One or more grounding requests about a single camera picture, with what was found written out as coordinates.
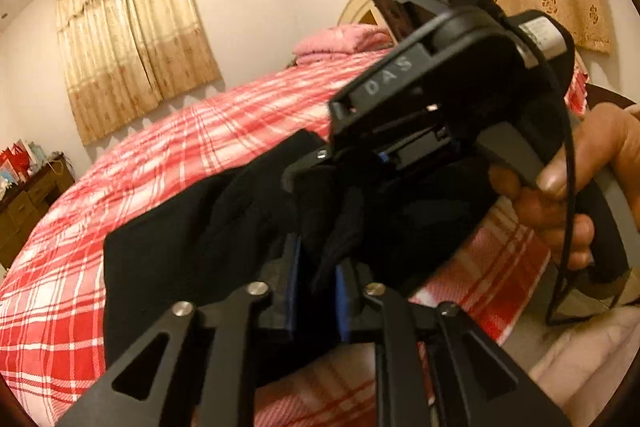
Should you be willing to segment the right hand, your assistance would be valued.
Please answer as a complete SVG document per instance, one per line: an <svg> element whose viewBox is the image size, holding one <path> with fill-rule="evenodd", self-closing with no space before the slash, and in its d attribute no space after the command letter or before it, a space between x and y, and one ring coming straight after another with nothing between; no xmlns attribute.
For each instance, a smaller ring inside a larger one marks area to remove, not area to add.
<svg viewBox="0 0 640 427"><path fill-rule="evenodd" d="M574 130L575 188L589 183L603 167L610 167L622 188L634 219L639 218L639 106L625 109L600 103ZM538 176L535 187L521 184L506 167L488 171L492 188L512 202L518 220L533 229L559 262L565 239L567 173L565 150L559 150Z"/></svg>

